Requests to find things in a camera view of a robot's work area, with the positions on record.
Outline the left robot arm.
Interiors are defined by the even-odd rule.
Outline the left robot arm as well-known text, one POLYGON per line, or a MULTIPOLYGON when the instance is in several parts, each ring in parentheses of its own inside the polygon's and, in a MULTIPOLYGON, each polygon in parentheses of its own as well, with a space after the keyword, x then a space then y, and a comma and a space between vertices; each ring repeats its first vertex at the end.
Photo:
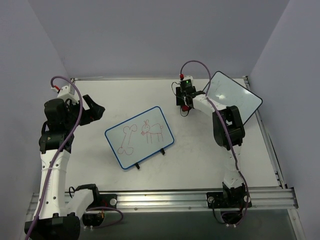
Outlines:
POLYGON ((79 101, 55 98, 44 104, 46 121, 39 139, 40 193, 33 219, 24 224, 26 239, 77 240, 82 215, 87 208, 100 206, 95 184, 78 186, 69 203, 65 202, 65 185, 75 128, 100 120, 104 111, 89 95, 79 101))

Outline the red whiteboard eraser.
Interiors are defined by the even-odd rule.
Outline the red whiteboard eraser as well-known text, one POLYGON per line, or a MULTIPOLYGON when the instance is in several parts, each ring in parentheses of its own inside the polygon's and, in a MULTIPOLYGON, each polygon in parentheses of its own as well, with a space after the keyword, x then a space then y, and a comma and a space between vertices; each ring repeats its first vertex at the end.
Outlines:
POLYGON ((190 108, 189 108, 189 106, 187 106, 187 105, 183 105, 183 106, 181 106, 181 110, 182 110, 183 112, 188 112, 188 111, 190 110, 190 108))

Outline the blue framed whiteboard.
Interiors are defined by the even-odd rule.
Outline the blue framed whiteboard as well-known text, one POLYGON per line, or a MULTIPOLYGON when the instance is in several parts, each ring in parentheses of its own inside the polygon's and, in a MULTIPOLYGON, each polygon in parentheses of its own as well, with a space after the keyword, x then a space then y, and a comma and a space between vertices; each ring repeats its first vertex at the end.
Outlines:
POLYGON ((138 166, 156 153, 175 143, 162 109, 154 106, 104 132, 120 167, 127 170, 138 166))

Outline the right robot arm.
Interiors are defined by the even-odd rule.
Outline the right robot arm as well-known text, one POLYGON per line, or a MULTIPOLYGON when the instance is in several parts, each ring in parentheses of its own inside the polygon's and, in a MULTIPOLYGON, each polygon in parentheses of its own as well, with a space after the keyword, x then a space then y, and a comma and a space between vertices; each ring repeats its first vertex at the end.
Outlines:
POLYGON ((209 116, 212 120, 213 138, 226 154, 222 181, 223 208, 248 208, 251 197, 248 183, 241 172, 240 153, 245 137, 245 128, 239 109, 225 106, 209 98, 204 91, 197 91, 194 86, 177 86, 173 91, 176 105, 182 112, 195 109, 209 116))

